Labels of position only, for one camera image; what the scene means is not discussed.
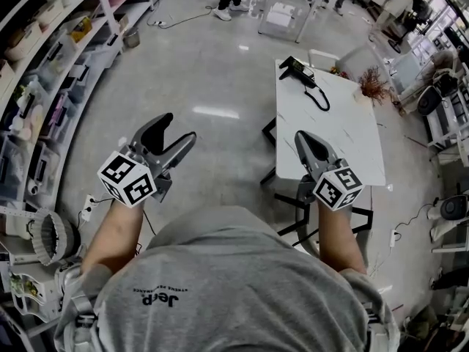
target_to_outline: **forearm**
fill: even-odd
[[[348,215],[343,210],[331,211],[318,200],[320,258],[336,271],[351,268],[366,274]]]
[[[86,252],[81,272],[101,263],[118,272],[135,256],[143,221],[143,202],[128,208],[113,202]]]

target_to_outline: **white sneaker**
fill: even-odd
[[[342,13],[342,9],[341,9],[341,8],[334,7],[333,9],[334,9],[334,11],[335,11],[338,15],[344,15],[344,13]]]
[[[229,10],[239,11],[239,12],[249,12],[249,6],[244,3],[240,3],[239,5],[234,5],[233,1],[231,1],[229,3]]]
[[[215,8],[213,10],[213,13],[223,21],[231,21],[232,20],[231,15],[229,15],[228,8],[225,8],[223,10]]]

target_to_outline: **cylindrical mesh basket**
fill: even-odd
[[[69,257],[75,236],[70,223],[46,208],[36,212],[32,229],[32,246],[37,259],[45,266]]]

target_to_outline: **concrete floor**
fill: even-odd
[[[173,172],[174,184],[163,204],[152,199],[146,211],[155,230],[174,217],[206,205],[242,205],[276,230],[293,222],[294,210],[273,199],[273,186],[259,181],[275,161],[273,147],[261,129],[275,116],[274,59],[289,55],[307,59],[307,50],[345,55],[367,40],[368,18],[350,1],[340,17],[331,8],[318,12],[300,44],[260,35],[258,0],[246,0],[251,11],[223,22],[209,14],[170,29],[146,25],[174,23],[207,12],[218,0],[163,0],[158,10],[139,24],[141,45],[119,56],[98,84],[76,132],[69,152],[58,209],[76,222],[87,194],[101,197],[96,171],[121,137],[130,138],[146,121],[172,112],[168,143],[189,131],[197,132],[196,146]],[[395,56],[383,43],[384,57]],[[239,116],[198,113],[202,107]],[[408,221],[417,210],[440,194],[436,164],[426,148],[405,138],[426,143],[423,123],[414,116],[401,118],[391,104],[376,106],[388,187],[367,188],[357,206],[374,210],[368,248],[369,273],[401,321],[426,304],[431,296],[429,278],[440,265],[431,253],[430,223],[424,213],[409,226],[401,226],[402,239],[390,253],[391,230]],[[93,212],[81,228],[89,242],[108,202]],[[152,233],[144,223],[141,243]],[[287,236],[293,242],[295,236]]]

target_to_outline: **gray t-shirt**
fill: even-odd
[[[399,337],[365,275],[335,272],[242,208],[178,219],[114,276],[96,265],[67,290],[59,351],[91,307],[91,336],[75,340],[94,351],[365,351],[370,318],[391,350]]]

